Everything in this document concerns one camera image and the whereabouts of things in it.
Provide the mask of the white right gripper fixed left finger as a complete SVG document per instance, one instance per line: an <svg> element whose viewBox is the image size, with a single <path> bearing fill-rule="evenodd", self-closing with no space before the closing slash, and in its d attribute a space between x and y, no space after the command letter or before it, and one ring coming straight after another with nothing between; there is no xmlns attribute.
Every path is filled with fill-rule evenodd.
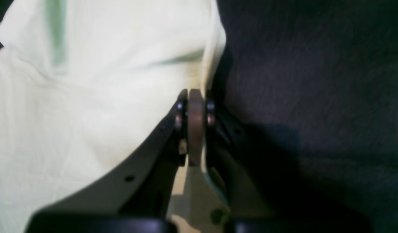
<svg viewBox="0 0 398 233"><path fill-rule="evenodd" d="M174 178L185 165L184 89L168 114L122 163L94 183L38 212L38 215L165 217Z"/></svg>

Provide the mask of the black right gripper moving right finger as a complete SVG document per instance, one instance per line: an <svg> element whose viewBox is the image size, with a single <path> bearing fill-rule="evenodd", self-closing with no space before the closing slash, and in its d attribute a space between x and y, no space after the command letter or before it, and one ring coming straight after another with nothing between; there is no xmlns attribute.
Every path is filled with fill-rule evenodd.
<svg viewBox="0 0 398 233"><path fill-rule="evenodd" d="M187 138L180 151L187 164L176 174L168 218L180 233L222 233L231 220L261 220L273 215L245 170L229 152L217 146L216 169L207 166L206 127L214 117L205 116L199 89L191 89L184 107Z"/></svg>

